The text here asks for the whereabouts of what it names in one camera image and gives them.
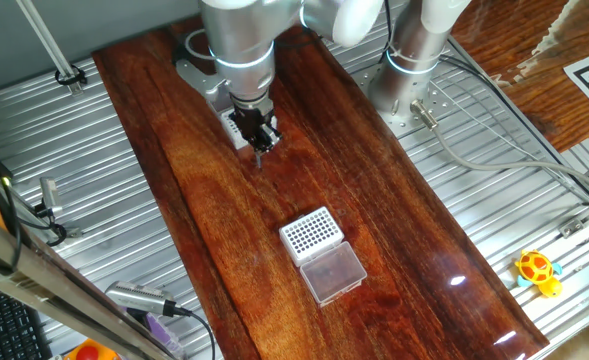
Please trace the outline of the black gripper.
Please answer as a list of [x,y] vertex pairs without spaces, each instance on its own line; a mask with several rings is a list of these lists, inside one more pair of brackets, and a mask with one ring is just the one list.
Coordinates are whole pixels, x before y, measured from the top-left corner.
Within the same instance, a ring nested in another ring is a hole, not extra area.
[[273,115],[273,109],[261,111],[234,107],[232,118],[254,152],[269,152],[282,139],[281,133],[268,124]]

